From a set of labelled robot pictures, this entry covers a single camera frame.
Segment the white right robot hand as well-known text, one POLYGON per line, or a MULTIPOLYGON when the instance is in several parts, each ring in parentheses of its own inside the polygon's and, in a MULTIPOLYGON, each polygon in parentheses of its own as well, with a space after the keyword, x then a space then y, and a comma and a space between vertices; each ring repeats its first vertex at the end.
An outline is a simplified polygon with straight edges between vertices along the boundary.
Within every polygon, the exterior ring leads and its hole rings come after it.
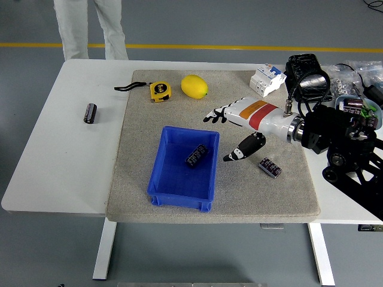
POLYGON ((252 134, 223 158, 224 161, 237 161, 251 156, 264 147, 267 135, 275 135, 282 141, 292 142, 295 129, 302 118, 297 113, 285 115, 281 108, 263 100, 243 97, 233 103, 213 109, 203 120, 213 123, 229 121, 252 131, 252 134))

